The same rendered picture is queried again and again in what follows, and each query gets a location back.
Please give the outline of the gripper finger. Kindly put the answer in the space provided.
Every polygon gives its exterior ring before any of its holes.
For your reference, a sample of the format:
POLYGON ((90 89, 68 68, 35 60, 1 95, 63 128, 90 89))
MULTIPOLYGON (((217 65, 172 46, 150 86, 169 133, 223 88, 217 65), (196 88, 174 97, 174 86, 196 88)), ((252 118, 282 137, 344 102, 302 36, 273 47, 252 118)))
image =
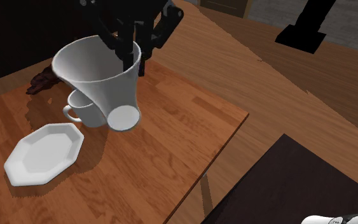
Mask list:
POLYGON ((103 23, 99 13, 94 14, 94 28, 104 42, 110 49, 114 50, 116 56, 123 62, 123 70, 129 69, 134 64, 133 53, 133 36, 134 20, 127 13, 118 15, 118 36, 114 36, 112 32, 103 23))
POLYGON ((135 42, 141 48, 139 77, 144 76, 145 62, 151 58, 153 49, 161 49, 164 46, 183 16, 182 9, 170 5, 166 9, 166 15, 162 11, 161 18, 156 26, 154 26, 156 16, 135 23, 135 42))

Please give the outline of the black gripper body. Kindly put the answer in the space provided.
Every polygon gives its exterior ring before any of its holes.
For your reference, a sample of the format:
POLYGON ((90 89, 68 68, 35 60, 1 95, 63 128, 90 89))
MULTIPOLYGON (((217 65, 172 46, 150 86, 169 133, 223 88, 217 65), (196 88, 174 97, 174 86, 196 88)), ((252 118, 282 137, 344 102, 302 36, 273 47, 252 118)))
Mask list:
POLYGON ((79 8, 91 19, 103 22, 119 20, 146 21, 155 19, 169 0, 79 0, 79 8))

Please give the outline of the tall white conical cup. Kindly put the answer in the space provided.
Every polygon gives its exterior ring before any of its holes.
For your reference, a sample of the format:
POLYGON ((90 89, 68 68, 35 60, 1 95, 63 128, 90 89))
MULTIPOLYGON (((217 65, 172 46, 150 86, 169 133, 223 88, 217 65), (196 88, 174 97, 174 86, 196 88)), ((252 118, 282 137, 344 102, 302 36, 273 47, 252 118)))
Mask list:
POLYGON ((54 73, 93 101, 114 131, 130 130, 141 120, 136 91, 142 53, 136 42, 130 50, 133 58, 125 69, 115 51, 94 35, 69 43, 52 60, 54 73))

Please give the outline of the brown wooden cabinet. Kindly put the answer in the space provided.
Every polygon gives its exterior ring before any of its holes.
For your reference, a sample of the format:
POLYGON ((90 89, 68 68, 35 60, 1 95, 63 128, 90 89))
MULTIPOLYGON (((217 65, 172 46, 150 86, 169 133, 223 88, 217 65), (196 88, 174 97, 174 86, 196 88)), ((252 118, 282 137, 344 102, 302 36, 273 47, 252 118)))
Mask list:
POLYGON ((199 0, 198 5, 239 18, 247 18, 254 0, 199 0))

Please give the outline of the wooden table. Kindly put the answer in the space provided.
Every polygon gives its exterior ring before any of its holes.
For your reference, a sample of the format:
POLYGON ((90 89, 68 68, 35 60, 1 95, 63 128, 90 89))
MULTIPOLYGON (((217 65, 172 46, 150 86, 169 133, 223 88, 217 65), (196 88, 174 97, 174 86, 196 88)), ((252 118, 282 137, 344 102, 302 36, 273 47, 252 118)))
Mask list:
POLYGON ((166 224, 248 114, 154 61, 137 87, 136 128, 81 126, 77 161, 45 185, 22 187, 3 165, 21 138, 65 121, 71 89, 1 94, 0 224, 166 224))

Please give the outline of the dark brown lumpy figure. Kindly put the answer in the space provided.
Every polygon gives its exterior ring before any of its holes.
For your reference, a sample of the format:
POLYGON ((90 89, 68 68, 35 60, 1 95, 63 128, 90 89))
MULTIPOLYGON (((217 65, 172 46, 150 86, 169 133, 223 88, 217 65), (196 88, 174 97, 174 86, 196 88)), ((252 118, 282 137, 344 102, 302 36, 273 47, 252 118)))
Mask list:
POLYGON ((60 81, 61 79, 57 77, 52 70, 52 66, 49 65, 32 78, 30 82, 31 86, 27 89, 26 94, 35 95, 42 90, 51 89, 52 86, 58 84, 60 81))

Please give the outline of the white octagonal plate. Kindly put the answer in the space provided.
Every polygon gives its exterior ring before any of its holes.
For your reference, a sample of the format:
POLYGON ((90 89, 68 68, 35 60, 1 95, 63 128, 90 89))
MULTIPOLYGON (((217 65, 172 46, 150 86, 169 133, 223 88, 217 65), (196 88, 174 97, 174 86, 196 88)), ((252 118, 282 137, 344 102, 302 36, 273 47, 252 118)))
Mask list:
POLYGON ((4 163, 10 184, 47 184, 75 163, 83 140, 72 123, 47 124, 23 137, 4 163))

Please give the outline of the black furniture leg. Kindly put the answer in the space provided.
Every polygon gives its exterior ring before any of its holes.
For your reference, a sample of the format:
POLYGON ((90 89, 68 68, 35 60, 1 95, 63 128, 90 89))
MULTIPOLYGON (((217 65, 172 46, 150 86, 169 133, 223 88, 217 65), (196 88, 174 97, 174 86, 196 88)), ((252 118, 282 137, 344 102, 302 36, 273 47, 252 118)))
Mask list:
POLYGON ((336 0, 308 0, 294 25, 289 24, 276 43, 314 54, 326 37, 319 29, 336 0))

